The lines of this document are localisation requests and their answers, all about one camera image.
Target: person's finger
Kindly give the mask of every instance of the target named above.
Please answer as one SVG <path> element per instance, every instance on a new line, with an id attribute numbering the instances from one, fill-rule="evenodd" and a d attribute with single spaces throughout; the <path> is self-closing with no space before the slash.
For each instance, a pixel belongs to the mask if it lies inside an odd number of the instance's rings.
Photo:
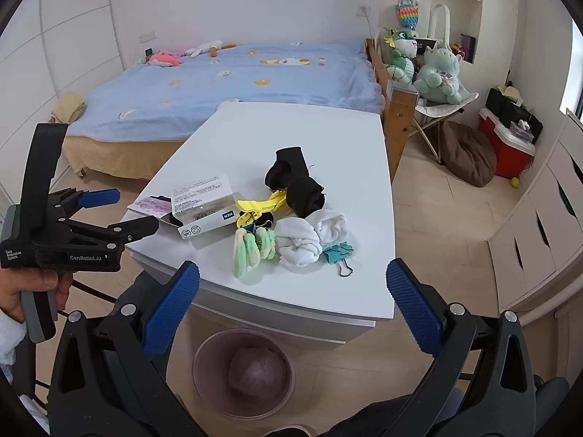
<path id="1" fill-rule="evenodd" d="M 55 293 L 56 308 L 58 311 L 64 311 L 69 299 L 69 290 L 73 284 L 73 273 L 67 271 L 59 277 L 59 288 Z"/>
<path id="2" fill-rule="evenodd" d="M 4 285 L 4 289 L 8 294 L 17 294 L 20 291 L 50 291 L 57 286 L 58 280 L 55 271 L 19 268 L 12 270 L 10 281 Z"/>

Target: power socket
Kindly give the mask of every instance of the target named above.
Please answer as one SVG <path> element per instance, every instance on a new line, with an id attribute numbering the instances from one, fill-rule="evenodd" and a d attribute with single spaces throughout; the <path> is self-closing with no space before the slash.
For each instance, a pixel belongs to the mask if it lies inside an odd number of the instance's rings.
<path id="1" fill-rule="evenodd" d="M 142 34 L 140 36 L 140 44 L 144 44 L 145 42 L 151 41 L 158 37 L 158 33 L 156 31 L 150 31 L 146 34 Z"/>
<path id="2" fill-rule="evenodd" d="M 356 15 L 362 16 L 363 18 L 365 18 L 366 16 L 370 17 L 371 11 L 372 9 L 368 5 L 358 5 L 356 7 Z"/>

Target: white table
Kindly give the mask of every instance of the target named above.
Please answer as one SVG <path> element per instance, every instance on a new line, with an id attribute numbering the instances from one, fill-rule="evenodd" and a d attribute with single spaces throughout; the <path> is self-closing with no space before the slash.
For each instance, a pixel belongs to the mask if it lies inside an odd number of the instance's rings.
<path id="1" fill-rule="evenodd" d="M 293 341 L 336 347 L 393 317 L 387 264 L 395 258 L 391 182 L 380 117 L 372 113 L 284 103 L 230 103 L 196 131 L 138 198 L 226 173 L 235 198 L 270 195 L 265 174 L 275 151 L 300 146 L 310 175 L 324 186 L 326 208 L 345 214 L 355 247 L 354 273 L 338 276 L 324 257 L 297 271 L 261 262 L 241 279 L 231 272 L 235 226 L 184 240 L 161 224 L 127 248 L 165 283 L 185 260 L 202 277 L 194 304 L 216 320 L 259 327 Z M 128 211 L 124 220 L 139 214 Z"/>

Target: white tabletop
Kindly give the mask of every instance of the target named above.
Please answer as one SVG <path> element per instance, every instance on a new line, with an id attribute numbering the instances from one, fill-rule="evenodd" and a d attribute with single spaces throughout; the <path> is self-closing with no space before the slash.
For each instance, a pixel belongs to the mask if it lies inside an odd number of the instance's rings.
<path id="1" fill-rule="evenodd" d="M 184 240 L 161 224 L 128 250 L 176 270 L 196 262 L 201 277 L 220 287 L 305 309 L 365 319 L 390 319 L 387 264 L 395 258 L 391 182 L 378 115 L 285 103 L 230 103 L 218 110 L 156 174 L 138 199 L 170 196 L 174 188 L 226 173 L 235 198 L 265 200 L 265 174 L 275 151 L 300 146 L 310 175 L 324 186 L 325 208 L 345 214 L 355 253 L 354 273 L 338 276 L 324 255 L 296 271 L 261 261 L 241 279 L 231 272 L 235 225 Z M 138 217 L 128 211 L 124 220 Z"/>

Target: metal screw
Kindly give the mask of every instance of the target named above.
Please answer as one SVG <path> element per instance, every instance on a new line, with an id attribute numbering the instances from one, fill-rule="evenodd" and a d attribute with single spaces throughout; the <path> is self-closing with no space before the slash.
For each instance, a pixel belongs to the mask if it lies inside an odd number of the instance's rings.
<path id="1" fill-rule="evenodd" d="M 504 312 L 504 318 L 509 322 L 516 322 L 518 320 L 517 315 L 512 311 Z"/>
<path id="2" fill-rule="evenodd" d="M 450 305 L 450 312 L 453 315 L 463 315 L 466 313 L 466 309 L 463 305 L 454 303 Z"/>
<path id="3" fill-rule="evenodd" d="M 80 311 L 71 312 L 69 314 L 69 322 L 78 322 L 82 316 Z"/>
<path id="4" fill-rule="evenodd" d="M 121 308 L 121 315 L 125 315 L 126 317 L 135 314 L 136 306 L 133 304 L 126 304 Z"/>

